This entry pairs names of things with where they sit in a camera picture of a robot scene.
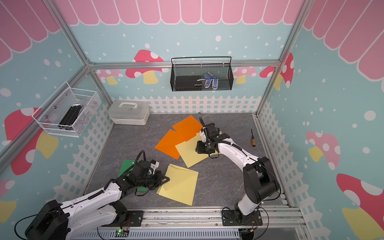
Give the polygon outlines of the yellow paper sheet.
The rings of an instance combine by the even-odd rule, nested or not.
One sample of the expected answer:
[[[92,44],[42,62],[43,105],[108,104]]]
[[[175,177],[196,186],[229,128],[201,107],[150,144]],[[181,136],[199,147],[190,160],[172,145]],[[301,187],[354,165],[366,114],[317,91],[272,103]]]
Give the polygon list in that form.
[[[197,143],[201,140],[202,137],[200,136],[200,134],[196,134],[196,136],[192,139],[176,145],[176,149],[178,150],[182,160],[188,168],[209,157],[208,154],[198,154],[196,152]]]
[[[192,206],[198,175],[199,173],[196,171],[170,164],[166,172],[166,177],[168,177],[170,181],[162,185],[157,191],[157,194]]]

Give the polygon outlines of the green paper sheet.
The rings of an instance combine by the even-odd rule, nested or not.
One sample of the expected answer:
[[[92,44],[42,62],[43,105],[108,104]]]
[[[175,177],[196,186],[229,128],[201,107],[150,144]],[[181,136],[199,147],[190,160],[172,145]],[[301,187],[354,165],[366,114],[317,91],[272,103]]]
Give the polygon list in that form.
[[[120,177],[129,167],[133,166],[134,164],[134,160],[124,160],[123,161],[123,164],[122,164],[122,167],[120,169],[120,172],[118,174],[118,177]],[[148,189],[147,188],[144,188],[144,187],[139,187],[137,188],[137,192],[140,193],[140,192],[146,192]]]

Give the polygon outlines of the yellow paper sheet bottom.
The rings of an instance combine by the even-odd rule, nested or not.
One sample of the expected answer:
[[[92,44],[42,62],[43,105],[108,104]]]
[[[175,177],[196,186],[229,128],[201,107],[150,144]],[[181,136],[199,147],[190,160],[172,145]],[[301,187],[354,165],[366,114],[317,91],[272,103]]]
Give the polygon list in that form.
[[[178,150],[182,160],[188,168],[209,157],[208,154],[198,154],[196,152],[197,143],[201,140],[202,137],[200,136],[200,134],[196,134],[196,136],[192,139],[176,145],[176,149]]]

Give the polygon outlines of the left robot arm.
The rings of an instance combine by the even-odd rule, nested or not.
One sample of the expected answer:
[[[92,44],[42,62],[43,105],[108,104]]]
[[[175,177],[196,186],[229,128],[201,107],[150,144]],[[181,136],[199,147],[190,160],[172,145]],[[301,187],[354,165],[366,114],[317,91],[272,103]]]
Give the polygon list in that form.
[[[147,192],[158,189],[170,178],[158,170],[159,162],[148,161],[145,151],[140,151],[133,164],[119,177],[107,181],[104,187],[73,200],[46,203],[38,214],[32,215],[30,225],[22,237],[25,240],[70,240],[89,230],[102,226],[116,226],[120,233],[126,227],[141,225],[142,212],[129,211],[121,199],[138,189]]]

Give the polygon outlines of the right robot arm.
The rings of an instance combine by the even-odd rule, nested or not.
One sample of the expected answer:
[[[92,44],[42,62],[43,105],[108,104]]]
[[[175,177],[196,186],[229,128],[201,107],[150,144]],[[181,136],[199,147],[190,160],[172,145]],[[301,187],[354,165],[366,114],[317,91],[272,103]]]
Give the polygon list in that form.
[[[222,209],[223,224],[227,226],[261,226],[259,209],[264,201],[273,201],[272,195],[281,192],[281,186],[267,157],[259,158],[237,145],[227,134],[220,133],[214,123],[202,124],[201,140],[197,142],[198,154],[221,154],[229,158],[243,172],[245,195],[235,205],[235,209]]]

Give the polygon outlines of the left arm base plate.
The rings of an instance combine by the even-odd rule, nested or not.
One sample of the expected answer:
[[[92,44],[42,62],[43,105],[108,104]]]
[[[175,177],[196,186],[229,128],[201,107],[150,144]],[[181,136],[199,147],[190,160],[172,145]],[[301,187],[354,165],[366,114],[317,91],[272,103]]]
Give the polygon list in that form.
[[[143,211],[125,211],[123,220],[119,224],[121,228],[140,227],[143,220]]]

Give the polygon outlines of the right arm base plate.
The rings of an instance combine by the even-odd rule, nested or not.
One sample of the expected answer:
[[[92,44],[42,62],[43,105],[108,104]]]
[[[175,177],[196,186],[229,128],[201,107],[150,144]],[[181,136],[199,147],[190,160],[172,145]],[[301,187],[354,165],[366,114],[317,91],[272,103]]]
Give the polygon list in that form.
[[[238,210],[224,208],[221,210],[223,226],[262,226],[263,221],[259,210],[253,211],[249,215],[242,215]]]

